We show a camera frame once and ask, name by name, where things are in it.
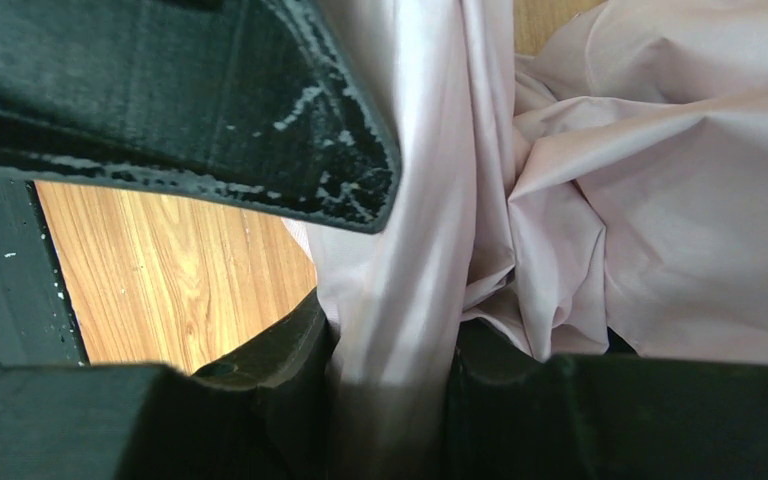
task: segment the light pink cloth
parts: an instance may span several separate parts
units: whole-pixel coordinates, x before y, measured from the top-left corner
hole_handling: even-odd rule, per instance
[[[379,235],[291,225],[340,335],[335,478],[429,478],[461,320],[539,360],[768,363],[768,0],[323,0],[401,146]]]

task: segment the crumpled cloth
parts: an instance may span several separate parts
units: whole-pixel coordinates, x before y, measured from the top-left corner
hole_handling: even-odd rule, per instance
[[[439,473],[464,320],[768,364],[768,0],[610,0],[536,57],[511,0],[321,3],[404,162],[383,233],[288,222],[339,334],[333,478]]]

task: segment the wooden floor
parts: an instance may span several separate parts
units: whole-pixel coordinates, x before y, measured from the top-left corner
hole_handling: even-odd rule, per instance
[[[598,0],[515,0],[517,50]],[[94,363],[192,372],[256,335],[314,286],[275,217],[166,195],[38,183]]]

